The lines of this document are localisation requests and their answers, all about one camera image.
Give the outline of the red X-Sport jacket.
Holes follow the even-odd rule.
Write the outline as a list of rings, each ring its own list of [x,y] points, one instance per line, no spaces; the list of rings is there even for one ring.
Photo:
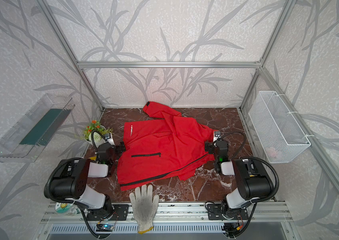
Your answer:
[[[205,150],[205,143],[213,142],[213,129],[160,103],[147,102],[143,111],[149,121],[124,124],[126,150],[117,165],[122,191],[175,176],[185,181],[214,161]]]

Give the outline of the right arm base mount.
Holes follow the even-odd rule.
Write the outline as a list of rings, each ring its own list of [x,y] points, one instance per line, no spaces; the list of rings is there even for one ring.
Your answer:
[[[204,207],[208,214],[209,220],[248,220],[247,209],[232,209],[228,206],[227,202],[221,203],[206,202]]]

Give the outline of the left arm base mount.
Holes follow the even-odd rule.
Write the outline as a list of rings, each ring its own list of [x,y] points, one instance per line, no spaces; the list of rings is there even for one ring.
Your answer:
[[[126,221],[128,214],[128,204],[115,204],[112,205],[110,210],[105,208],[97,210],[89,210],[86,219],[88,221]]]

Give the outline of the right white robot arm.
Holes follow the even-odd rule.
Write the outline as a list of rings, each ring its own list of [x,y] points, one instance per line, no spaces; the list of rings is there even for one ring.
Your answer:
[[[257,157],[230,159],[228,157],[228,142],[225,137],[231,134],[243,136],[244,147],[246,135],[242,132],[229,132],[222,135],[219,131],[213,133],[213,142],[205,144],[205,150],[213,154],[214,169],[225,176],[234,176],[236,189],[226,195],[222,201],[224,210],[244,209],[252,204],[272,199],[280,186],[280,180],[274,167],[267,161]]]

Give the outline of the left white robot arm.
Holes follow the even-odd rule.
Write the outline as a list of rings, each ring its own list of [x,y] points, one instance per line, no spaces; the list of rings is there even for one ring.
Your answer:
[[[111,175],[114,162],[125,152],[124,142],[115,145],[111,133],[92,131],[89,140],[95,148],[95,159],[71,158],[62,160],[52,171],[44,187],[44,196],[57,203],[74,204],[80,210],[113,212],[109,196],[87,186],[88,178]]]

